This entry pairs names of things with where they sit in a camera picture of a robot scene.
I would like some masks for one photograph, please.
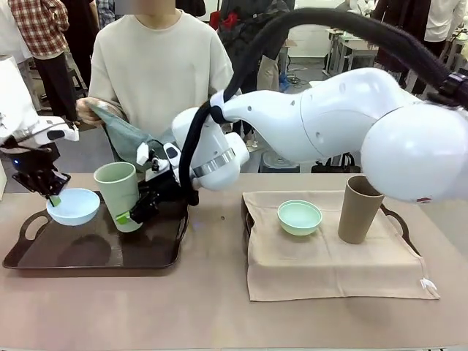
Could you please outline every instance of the green cloth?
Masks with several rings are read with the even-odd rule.
[[[138,170],[143,171],[151,166],[150,162],[147,162],[144,166],[137,164],[137,150],[142,143],[147,143],[149,148],[155,150],[156,155],[161,159],[167,158],[162,145],[166,143],[176,144],[170,129],[162,133],[157,140],[150,134],[109,112],[105,107],[92,104],[88,104],[88,106],[104,121],[105,131],[113,151],[117,153],[121,160],[133,164]]]

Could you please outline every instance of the plaid shirt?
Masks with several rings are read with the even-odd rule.
[[[67,41],[67,8],[59,0],[8,0],[21,36],[34,57],[63,53]]]
[[[122,17],[121,15],[116,15],[114,0],[97,0],[97,13],[99,14],[99,26],[101,29]]]

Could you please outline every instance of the person's hand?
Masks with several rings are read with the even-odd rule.
[[[100,126],[104,122],[94,113],[87,104],[97,105],[101,100],[96,99],[95,97],[85,97],[79,99],[76,102],[76,112],[78,118],[81,119],[84,123],[90,124],[92,126]]]

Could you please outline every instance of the brown cup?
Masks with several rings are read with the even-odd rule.
[[[367,181],[364,175],[348,179],[338,235],[349,244],[360,244],[366,238],[384,195]]]

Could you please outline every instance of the beige cloth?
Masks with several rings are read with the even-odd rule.
[[[413,252],[379,211],[364,243],[338,237],[344,192],[249,192],[254,220],[248,248],[247,281],[252,301],[287,301],[350,296],[438,299],[422,257]],[[319,230],[305,238],[281,228],[278,207],[306,200],[322,211]]]

